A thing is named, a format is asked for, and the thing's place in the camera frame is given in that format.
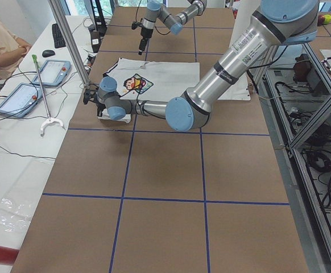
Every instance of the table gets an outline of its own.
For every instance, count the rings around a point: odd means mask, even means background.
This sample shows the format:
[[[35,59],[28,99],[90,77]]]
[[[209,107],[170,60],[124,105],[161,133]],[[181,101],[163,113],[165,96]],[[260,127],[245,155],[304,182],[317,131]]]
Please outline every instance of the table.
[[[82,24],[84,19],[84,16],[67,17],[83,61],[85,61],[88,52],[94,55],[91,53],[92,48],[89,31]],[[54,22],[50,22],[39,36],[29,54],[21,62],[19,69],[23,72],[35,71],[31,57],[32,54],[38,56],[39,64],[43,64],[46,59],[70,60],[72,67],[65,79],[67,80],[70,75],[75,73],[76,68],[73,65],[67,47],[54,49],[51,28],[53,23]],[[56,55],[43,58],[42,52],[45,49],[53,49]],[[28,75],[28,77],[32,79],[34,74]],[[9,79],[0,91],[0,96],[10,94],[21,82],[28,82],[28,80],[24,76]],[[45,118],[21,120],[4,119],[0,121],[0,146],[21,155],[47,156],[50,158],[57,157],[57,153],[67,132],[69,121],[72,118],[82,93],[82,84],[77,73],[63,86],[63,89],[68,93],[68,97],[64,101],[62,108],[61,103],[65,98],[65,93],[61,89],[59,89],[56,94],[48,95],[47,100],[52,115],[59,113],[58,118],[64,122],[65,130],[58,125],[48,126],[45,129],[44,137],[40,137],[40,125]],[[43,101],[40,101],[26,118],[36,116],[46,116]],[[8,193],[11,193],[11,195],[16,196],[14,201],[25,205],[24,208],[22,208],[24,211],[29,210],[29,212],[34,212],[53,164],[54,160],[51,159],[22,158],[16,155],[10,155],[0,149],[0,201],[3,197],[7,197]],[[22,190],[23,193],[14,192],[15,188]],[[26,229],[24,228],[22,232],[7,232],[4,231],[3,226],[0,225],[0,245],[17,249],[20,248],[25,236],[25,231]],[[0,272],[9,272],[10,269],[11,267],[9,266],[0,266]]]
[[[231,10],[207,9],[139,56],[135,11],[115,10],[93,82],[119,57],[199,61],[202,77],[234,24]],[[216,102],[187,133],[153,117],[99,121],[79,102],[12,272],[225,269],[308,272],[258,97]]]

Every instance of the computer mouse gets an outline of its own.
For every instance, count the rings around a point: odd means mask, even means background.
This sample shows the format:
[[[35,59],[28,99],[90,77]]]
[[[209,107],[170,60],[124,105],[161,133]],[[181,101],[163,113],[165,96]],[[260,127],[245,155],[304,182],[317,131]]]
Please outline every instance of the computer mouse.
[[[55,55],[55,54],[56,54],[56,53],[55,53],[53,50],[51,50],[51,49],[46,49],[46,50],[43,51],[42,56],[43,56],[44,58],[46,58],[46,57],[53,56],[53,55]]]

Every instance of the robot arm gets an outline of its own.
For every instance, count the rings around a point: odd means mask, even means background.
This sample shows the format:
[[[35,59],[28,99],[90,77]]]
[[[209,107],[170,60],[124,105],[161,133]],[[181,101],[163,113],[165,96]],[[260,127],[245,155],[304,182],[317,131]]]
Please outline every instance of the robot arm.
[[[147,5],[147,12],[142,22],[133,22],[131,28],[134,30],[141,27],[140,32],[143,39],[139,45],[139,55],[145,51],[148,41],[152,38],[155,22],[159,18],[162,23],[169,28],[169,30],[177,35],[190,19],[195,16],[202,15],[207,7],[207,0],[187,0],[191,5],[181,13],[173,16],[167,8],[159,3],[157,0],[149,0]]]
[[[102,80],[96,98],[110,117],[125,114],[165,117],[176,131],[188,131],[207,124],[212,104],[224,94],[272,45],[300,44],[313,40],[317,32],[319,0],[262,0],[250,25],[239,39],[215,63],[213,68],[181,97],[170,102],[121,100],[116,81]]]

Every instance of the clear plastic sheet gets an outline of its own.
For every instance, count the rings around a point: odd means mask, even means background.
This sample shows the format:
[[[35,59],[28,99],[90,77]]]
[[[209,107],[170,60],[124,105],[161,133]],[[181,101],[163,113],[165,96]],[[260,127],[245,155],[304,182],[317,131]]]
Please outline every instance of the clear plastic sheet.
[[[30,161],[0,201],[0,228],[25,233],[35,213],[53,162]]]

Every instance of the white table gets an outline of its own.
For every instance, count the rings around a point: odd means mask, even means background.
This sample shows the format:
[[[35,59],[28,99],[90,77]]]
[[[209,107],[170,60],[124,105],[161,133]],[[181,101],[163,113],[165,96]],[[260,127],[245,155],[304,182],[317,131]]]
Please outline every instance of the white table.
[[[91,53],[92,48],[89,31],[82,25],[84,18],[84,16],[67,17],[83,61],[86,60],[89,52],[91,55],[94,55]],[[22,72],[35,71],[32,54],[37,55],[39,65],[43,64],[47,59],[69,60],[72,67],[65,79],[66,81],[73,72],[76,72],[76,68],[73,65],[67,47],[54,49],[51,28],[53,23],[54,22],[50,22],[48,24],[28,55],[21,62],[19,68]],[[56,55],[43,58],[42,52],[45,49],[54,50]],[[28,77],[32,79],[34,74],[28,75]],[[24,76],[9,79],[0,91],[0,96],[9,95],[21,82],[28,83],[28,80]],[[61,109],[60,105],[65,98],[65,94],[61,89],[59,89],[56,94],[48,95],[47,100],[52,116],[59,112],[58,118],[64,122],[65,129],[61,128],[58,124],[47,126],[45,128],[44,137],[41,137],[40,125],[44,122],[45,118],[4,119],[0,121],[0,146],[21,155],[47,156],[50,158],[57,157],[67,132],[69,121],[81,97],[82,82],[78,73],[74,74],[69,82],[63,86],[63,89],[68,93],[68,97]],[[54,89],[47,88],[47,93],[53,90]],[[40,101],[26,118],[36,116],[46,116],[43,101]],[[53,159],[23,158],[8,154],[0,148],[0,202],[3,197],[11,195],[12,197],[14,196],[14,201],[19,204],[26,204],[25,208],[29,208],[29,214],[31,212],[34,213],[53,164]],[[5,231],[5,227],[0,225],[0,245],[2,246],[19,249],[25,235],[26,229],[22,232],[7,232]],[[10,270],[10,266],[0,265],[0,273],[10,272]]]

